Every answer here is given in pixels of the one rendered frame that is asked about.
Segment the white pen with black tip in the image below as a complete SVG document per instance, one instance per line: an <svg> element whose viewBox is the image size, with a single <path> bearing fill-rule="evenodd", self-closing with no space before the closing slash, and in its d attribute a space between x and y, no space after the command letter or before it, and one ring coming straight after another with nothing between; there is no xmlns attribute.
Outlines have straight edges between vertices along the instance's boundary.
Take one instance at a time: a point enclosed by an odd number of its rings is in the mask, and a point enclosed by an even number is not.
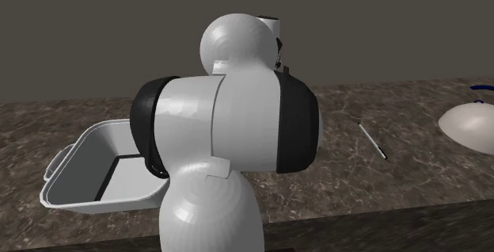
<svg viewBox="0 0 494 252"><path fill-rule="evenodd" d="M388 156L385 154L385 152L380 148L380 146L374 141L374 139L372 138L372 136L368 133L368 131L364 128L364 126L362 126L362 124L360 122L358 122L358 126L360 128L360 130L363 132L363 134L369 139L369 141L371 142L371 144L373 145L373 147L376 149L376 151L382 156L382 158L384 160L386 160L387 162L389 162L389 158Z"/></svg>

